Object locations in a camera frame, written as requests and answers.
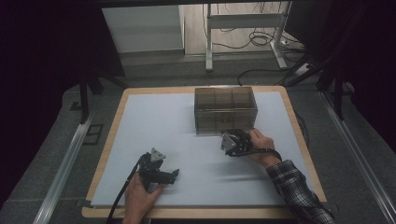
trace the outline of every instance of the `metal rail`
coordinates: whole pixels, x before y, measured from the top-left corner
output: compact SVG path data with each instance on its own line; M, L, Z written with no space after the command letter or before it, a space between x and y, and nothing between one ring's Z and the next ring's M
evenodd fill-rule
M381 182L378 180L375 173L371 169L370 164L364 158L364 155L361 153L359 145L356 143L347 125L343 121L341 121L335 114L332 106L332 100L330 99L329 95L324 93L323 91L320 91L319 95L322 98L324 104L326 105L332 121L334 121L338 132L343 137L343 140L346 143L346 147L348 148L353 160L356 162L356 165L361 171L361 175L366 181L366 184L369 187L370 191L373 193L375 200L378 203L379 208L382 210L382 213L384 214L388 223L396 223L396 210L391 198L389 197Z
M50 221L55 205L61 196L62 190L64 189L64 184L66 183L67 177L69 177L70 171L76 160L76 156L81 148L82 142L84 140L85 134L90 127L94 112L99 103L98 99L95 99L91 113L89 114L87 120L83 124L79 124L75 135L64 154L64 159L62 160L59 170L54 177L49 191L47 192L46 198L41 204L40 209L35 217L34 224L47 224Z

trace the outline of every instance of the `clear plastic bin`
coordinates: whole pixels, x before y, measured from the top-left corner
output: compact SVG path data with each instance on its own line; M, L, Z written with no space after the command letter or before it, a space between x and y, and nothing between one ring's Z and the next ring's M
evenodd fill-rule
M197 134L222 134L229 129L254 127L257 105L251 87L196 88Z

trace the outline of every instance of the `dark background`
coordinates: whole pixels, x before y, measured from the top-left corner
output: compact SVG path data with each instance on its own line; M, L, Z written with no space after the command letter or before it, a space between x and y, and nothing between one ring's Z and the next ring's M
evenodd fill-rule
M321 38L345 22L353 9L348 6L353 5L332 1ZM393 150L394 11L393 1L372 1L341 60L345 81L356 89L354 104ZM63 93L82 75L95 76L93 67L113 76L123 76L123 71L99 7L3 0L0 29L3 204L56 120Z

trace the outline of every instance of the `wall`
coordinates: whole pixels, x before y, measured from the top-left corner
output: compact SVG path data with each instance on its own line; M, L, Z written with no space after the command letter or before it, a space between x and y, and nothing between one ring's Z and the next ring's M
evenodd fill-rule
M118 53L184 49L180 6L103 8Z

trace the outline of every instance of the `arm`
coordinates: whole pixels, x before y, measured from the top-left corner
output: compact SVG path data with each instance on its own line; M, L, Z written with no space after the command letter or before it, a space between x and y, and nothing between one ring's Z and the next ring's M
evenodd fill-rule
M146 192L141 177L134 175L125 190L125 217L122 224L139 224L163 192L164 185L159 185L153 192Z
M275 149L274 140L264 136L259 130L251 130L249 134L253 147ZM335 223L332 213L308 188L305 176L292 161L280 161L270 153L251 154L249 157L266 169L277 192L285 200L299 223Z

